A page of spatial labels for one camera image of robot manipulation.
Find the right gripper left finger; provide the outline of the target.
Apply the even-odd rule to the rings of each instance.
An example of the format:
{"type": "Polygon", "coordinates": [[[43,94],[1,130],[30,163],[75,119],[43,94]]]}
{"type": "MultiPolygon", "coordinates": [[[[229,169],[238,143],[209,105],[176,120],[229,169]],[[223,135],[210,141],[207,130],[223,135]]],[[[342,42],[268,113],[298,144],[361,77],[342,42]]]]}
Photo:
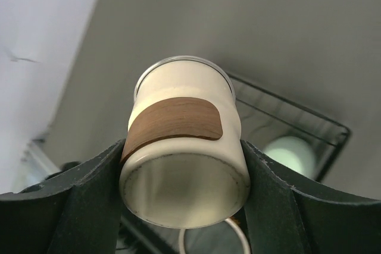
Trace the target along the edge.
{"type": "Polygon", "coordinates": [[[24,189],[1,194],[1,253],[114,253],[124,140],[24,189]]]}

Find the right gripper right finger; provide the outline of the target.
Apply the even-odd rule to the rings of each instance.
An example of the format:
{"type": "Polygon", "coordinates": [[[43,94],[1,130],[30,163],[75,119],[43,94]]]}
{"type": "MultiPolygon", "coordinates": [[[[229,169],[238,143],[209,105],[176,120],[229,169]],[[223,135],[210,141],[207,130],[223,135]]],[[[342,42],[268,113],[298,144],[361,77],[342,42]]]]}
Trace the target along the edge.
{"type": "Polygon", "coordinates": [[[380,253],[380,201],[327,187],[241,145],[253,253],[380,253]]]}

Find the mint green plastic cup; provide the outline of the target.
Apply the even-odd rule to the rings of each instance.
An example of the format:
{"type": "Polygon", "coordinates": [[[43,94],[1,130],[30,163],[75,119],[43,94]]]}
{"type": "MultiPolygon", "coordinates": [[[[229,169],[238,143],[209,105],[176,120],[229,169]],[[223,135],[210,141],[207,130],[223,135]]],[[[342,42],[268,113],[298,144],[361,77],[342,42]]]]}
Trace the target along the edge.
{"type": "Polygon", "coordinates": [[[303,139],[295,136],[280,137],[270,142],[263,153],[305,177],[314,177],[316,154],[303,139]]]}

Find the small steel cup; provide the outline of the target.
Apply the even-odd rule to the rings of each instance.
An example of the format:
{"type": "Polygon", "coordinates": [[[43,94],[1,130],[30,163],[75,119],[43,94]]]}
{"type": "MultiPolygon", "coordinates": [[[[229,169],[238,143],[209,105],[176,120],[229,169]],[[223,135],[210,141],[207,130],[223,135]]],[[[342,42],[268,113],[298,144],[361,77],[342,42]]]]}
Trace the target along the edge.
{"type": "Polygon", "coordinates": [[[134,90],[119,189],[140,219],[199,228],[243,207],[250,177],[229,76],[193,56],[149,67],[134,90]]]}

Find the red and black skull mug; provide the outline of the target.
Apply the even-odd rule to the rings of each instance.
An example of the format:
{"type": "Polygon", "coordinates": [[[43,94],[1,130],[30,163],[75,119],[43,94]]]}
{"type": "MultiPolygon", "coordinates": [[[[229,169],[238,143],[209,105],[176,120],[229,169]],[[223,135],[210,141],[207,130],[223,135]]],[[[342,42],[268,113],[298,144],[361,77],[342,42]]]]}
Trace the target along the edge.
{"type": "Polygon", "coordinates": [[[177,242],[179,253],[251,253],[249,239],[235,218],[204,228],[181,229],[177,242]]]}

